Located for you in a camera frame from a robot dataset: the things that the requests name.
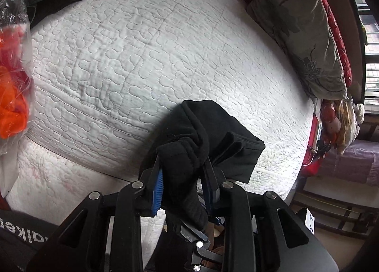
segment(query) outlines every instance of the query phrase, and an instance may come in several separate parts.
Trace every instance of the clear plastic wrap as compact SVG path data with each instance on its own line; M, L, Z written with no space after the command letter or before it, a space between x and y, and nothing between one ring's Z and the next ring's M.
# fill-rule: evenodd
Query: clear plastic wrap
M362 103L354 105L354 112L357 117L357 124L361 125L365 118L365 106Z
M356 139L359 130L351 96L346 100L324 100L320 107L320 116L323 140L331 143L337 153L342 155Z
M0 155L33 121L32 42L23 0L0 0Z

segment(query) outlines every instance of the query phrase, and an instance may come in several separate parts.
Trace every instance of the pillow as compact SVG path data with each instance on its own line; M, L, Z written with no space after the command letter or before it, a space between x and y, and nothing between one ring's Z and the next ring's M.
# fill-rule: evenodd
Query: pillow
M326 11L326 15L328 17L329 28L333 34L334 41L337 45L338 55L340 56L340 60L342 63L345 84L346 84L346 87L349 88L352 82L352 76L351 76L350 62L349 62L349 59L347 58L347 53L345 49L345 44L343 43L340 29L337 25L337 21L334 18L334 14L332 10L330 9L328 1L321 0L321 2L323 3L324 9Z
M287 54L310 97L346 98L342 64L321 0L253 0L247 12Z

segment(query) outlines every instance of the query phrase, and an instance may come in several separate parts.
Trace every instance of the window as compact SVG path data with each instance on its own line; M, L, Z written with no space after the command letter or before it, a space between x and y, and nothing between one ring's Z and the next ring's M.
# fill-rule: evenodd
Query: window
M379 26L365 0L355 0L366 33L365 111L379 114Z

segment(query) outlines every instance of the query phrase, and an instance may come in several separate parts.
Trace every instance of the mattress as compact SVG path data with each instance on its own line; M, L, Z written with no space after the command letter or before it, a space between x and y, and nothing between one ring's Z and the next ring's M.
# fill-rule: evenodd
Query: mattress
M129 182L78 165L41 147L27 137L18 148L18 179L6 200L12 210L60 225L92 191L103 195L120 191ZM149 261L166 215L141 217L143 263Z
M217 102L265 142L247 190L291 189L313 104L242 0L85 0L32 38L36 117L12 208L60 223L89 192L134 181L151 134L186 99ZM162 219L143 226L144 258Z

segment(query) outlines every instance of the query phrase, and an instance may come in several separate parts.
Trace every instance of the gray pillowcase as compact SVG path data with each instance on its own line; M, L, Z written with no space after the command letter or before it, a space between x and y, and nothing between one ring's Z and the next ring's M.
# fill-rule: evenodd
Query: gray pillowcase
M346 98L342 64L321 0L253 0L247 12L289 57L310 97Z

